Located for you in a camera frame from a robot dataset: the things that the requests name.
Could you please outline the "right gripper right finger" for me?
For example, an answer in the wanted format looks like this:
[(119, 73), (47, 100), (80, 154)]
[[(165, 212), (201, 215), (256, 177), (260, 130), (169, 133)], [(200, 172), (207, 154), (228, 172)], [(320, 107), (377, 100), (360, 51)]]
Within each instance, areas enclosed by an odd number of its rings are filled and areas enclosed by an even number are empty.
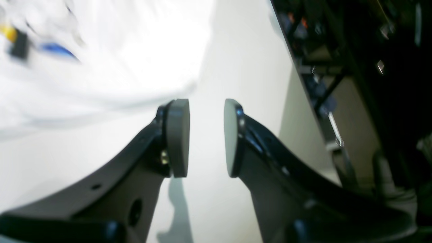
[(226, 166), (250, 191), (264, 243), (408, 243), (405, 212), (343, 189), (313, 171), (234, 99), (224, 106)]

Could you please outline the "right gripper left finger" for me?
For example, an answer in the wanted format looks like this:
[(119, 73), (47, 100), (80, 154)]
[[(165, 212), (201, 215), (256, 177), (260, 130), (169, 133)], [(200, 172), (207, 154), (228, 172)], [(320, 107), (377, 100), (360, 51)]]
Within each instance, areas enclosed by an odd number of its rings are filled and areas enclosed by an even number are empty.
[(1, 214), (1, 236), (26, 243), (144, 243), (165, 178), (188, 175), (188, 99), (155, 118), (97, 171)]

